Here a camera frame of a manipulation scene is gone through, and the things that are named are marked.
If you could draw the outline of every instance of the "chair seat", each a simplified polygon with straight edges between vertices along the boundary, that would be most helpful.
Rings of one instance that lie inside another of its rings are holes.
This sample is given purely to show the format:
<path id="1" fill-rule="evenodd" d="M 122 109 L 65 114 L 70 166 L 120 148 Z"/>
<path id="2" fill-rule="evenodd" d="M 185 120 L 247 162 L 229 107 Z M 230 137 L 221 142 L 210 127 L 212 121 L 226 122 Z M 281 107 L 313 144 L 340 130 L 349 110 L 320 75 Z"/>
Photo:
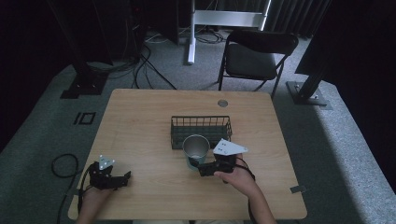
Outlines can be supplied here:
<path id="1" fill-rule="evenodd" d="M 225 69 L 231 77 L 262 80 L 272 80 L 276 77 L 274 54 L 260 53 L 242 45 L 231 44 L 228 46 L 226 57 Z"/>

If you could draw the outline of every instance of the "black pole base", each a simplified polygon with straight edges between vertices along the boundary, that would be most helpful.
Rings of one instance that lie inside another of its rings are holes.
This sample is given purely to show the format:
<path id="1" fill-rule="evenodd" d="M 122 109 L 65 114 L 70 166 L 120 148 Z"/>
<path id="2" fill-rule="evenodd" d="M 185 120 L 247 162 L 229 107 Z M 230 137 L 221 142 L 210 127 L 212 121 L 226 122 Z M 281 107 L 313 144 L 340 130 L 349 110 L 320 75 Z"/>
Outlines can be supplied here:
<path id="1" fill-rule="evenodd" d="M 108 73 L 95 73 L 92 83 L 81 84 L 77 75 L 69 90 L 62 93 L 61 99 L 77 99 L 80 95 L 100 95 L 106 85 L 107 77 Z"/>
<path id="2" fill-rule="evenodd" d="M 319 89 L 317 89 L 311 97 L 304 99 L 299 95 L 299 91 L 304 85 L 303 82 L 288 81 L 286 82 L 286 85 L 288 86 L 290 95 L 296 105 L 318 105 L 321 109 L 332 110 L 330 102 L 323 99 Z"/>

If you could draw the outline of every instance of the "black chair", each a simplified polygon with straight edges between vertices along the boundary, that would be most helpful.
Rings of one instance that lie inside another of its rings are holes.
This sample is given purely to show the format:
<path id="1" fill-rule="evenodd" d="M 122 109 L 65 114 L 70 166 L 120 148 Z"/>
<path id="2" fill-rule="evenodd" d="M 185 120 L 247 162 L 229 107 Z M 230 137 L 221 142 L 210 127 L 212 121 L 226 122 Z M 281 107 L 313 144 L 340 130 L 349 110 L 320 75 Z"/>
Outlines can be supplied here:
<path id="1" fill-rule="evenodd" d="M 294 52 L 297 45 L 298 38 L 295 35 L 254 30 L 232 31 L 227 37 L 221 61 L 219 91 L 224 77 L 263 81 L 256 90 L 266 81 L 276 78 L 271 93 L 271 98 L 274 98 L 285 60 Z M 274 54 L 283 55 L 278 63 Z"/>

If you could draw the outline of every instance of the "gray carpet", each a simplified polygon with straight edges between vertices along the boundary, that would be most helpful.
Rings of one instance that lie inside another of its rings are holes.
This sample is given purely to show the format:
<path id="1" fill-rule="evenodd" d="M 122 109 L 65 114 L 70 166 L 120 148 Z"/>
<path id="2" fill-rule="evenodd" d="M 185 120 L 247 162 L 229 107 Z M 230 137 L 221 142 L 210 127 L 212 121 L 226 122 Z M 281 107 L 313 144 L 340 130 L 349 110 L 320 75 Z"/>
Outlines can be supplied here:
<path id="1" fill-rule="evenodd" d="M 214 81 L 223 44 L 197 42 L 195 64 L 187 65 L 188 42 L 185 41 L 181 39 L 177 46 L 161 38 L 151 39 L 147 43 L 151 53 L 149 61 L 180 90 L 216 90 L 218 86 Z M 303 196 L 308 216 L 302 220 L 279 220 L 279 223 L 396 223 L 396 196 L 336 87 L 321 82 L 318 88 L 332 110 L 295 105 L 290 97 L 286 81 L 306 80 L 306 76 L 294 74 L 294 71 L 308 44 L 309 40 L 301 39 L 297 50 L 287 60 L 274 99 L 297 179 L 307 188 Z M 143 54 L 148 56 L 149 52 L 144 49 Z M 108 68 L 99 63 L 92 65 Z M 131 88 L 134 69 L 136 66 L 111 73 L 101 95 L 82 95 L 75 100 L 60 99 L 75 76 L 72 66 L 52 80 L 29 118 L 0 154 L 0 223 L 56 223 L 71 178 L 55 176 L 51 171 L 52 160 L 64 153 L 73 153 L 81 169 L 111 92 L 117 88 Z M 141 89 L 171 89 L 149 67 L 142 67 L 137 84 Z M 223 90 L 253 91 L 259 84 L 225 79 Z M 259 91 L 271 91 L 273 85 L 269 82 Z M 92 124 L 76 123 L 78 113 L 95 113 Z M 63 175 L 72 174 L 75 164 L 70 158 L 62 158 L 57 161 L 56 170 Z M 74 223 L 67 217 L 70 203 L 71 197 L 67 197 L 61 223 Z"/>

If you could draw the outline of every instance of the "chair backrest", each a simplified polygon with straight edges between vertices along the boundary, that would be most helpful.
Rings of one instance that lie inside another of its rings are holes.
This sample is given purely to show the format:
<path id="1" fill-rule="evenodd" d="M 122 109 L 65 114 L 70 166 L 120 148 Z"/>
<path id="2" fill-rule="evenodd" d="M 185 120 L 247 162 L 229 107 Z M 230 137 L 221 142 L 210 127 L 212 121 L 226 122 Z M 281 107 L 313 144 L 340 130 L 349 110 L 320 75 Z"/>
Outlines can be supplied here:
<path id="1" fill-rule="evenodd" d="M 268 33 L 255 30 L 232 31 L 227 37 L 230 42 L 243 45 L 263 53 L 279 53 L 290 56 L 298 45 L 298 38 L 292 34 Z"/>

